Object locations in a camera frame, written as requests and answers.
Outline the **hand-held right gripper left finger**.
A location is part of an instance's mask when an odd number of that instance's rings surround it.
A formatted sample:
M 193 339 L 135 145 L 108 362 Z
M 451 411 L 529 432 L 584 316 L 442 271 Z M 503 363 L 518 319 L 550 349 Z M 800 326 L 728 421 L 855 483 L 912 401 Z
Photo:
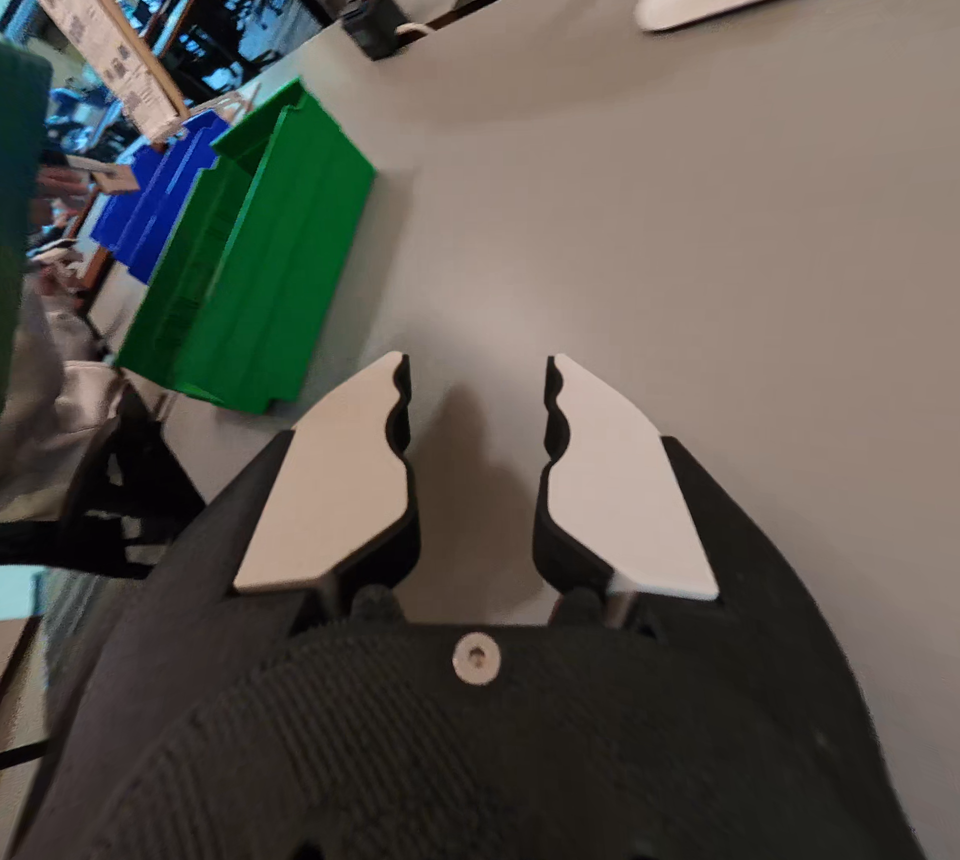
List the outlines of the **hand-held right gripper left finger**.
M 335 614 L 419 560 L 410 359 L 390 351 L 341 383 L 292 438 L 234 578 L 240 594 L 314 590 Z

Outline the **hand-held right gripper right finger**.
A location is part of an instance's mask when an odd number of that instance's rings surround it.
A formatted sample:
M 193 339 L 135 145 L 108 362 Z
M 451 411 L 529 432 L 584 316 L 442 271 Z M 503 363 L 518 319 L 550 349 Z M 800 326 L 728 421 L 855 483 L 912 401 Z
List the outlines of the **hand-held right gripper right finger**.
M 711 612 L 721 590 L 658 428 L 566 354 L 544 378 L 533 562 L 555 624 L 630 626 L 647 601 Z

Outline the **grey desk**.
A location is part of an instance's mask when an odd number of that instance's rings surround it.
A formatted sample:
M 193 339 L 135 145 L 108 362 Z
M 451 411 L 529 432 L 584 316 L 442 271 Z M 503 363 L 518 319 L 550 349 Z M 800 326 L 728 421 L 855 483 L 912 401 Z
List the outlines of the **grey desk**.
M 677 437 L 786 555 L 929 858 L 958 858 L 958 0 L 782 0 L 642 33 L 500 0 L 300 76 L 378 171 L 295 405 L 181 396 L 207 500 L 390 350 L 412 362 L 421 622 L 535 623 L 546 359 Z

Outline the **blue plastic bin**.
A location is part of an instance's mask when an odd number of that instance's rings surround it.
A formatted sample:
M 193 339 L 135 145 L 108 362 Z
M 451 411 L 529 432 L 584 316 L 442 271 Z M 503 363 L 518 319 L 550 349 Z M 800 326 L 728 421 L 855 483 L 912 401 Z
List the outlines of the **blue plastic bin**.
M 107 196 L 90 236 L 141 283 L 152 278 L 199 172 L 217 160 L 213 142 L 229 126 L 216 110 L 197 112 L 164 153 L 148 145 L 134 152 L 137 191 Z

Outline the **small black device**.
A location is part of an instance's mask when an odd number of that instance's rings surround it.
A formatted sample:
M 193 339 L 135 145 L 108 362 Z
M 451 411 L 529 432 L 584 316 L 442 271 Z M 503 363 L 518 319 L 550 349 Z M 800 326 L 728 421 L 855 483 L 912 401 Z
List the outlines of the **small black device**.
M 408 21 L 395 0 L 347 0 L 340 14 L 342 28 L 374 62 L 401 49 L 398 28 Z

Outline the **standing instruction sign board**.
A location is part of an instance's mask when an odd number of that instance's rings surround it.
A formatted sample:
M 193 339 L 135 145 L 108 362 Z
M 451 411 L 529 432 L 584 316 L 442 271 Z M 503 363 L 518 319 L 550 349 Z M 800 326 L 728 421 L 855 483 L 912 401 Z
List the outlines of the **standing instruction sign board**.
M 184 97 L 114 0 L 37 0 L 151 143 L 178 132 Z

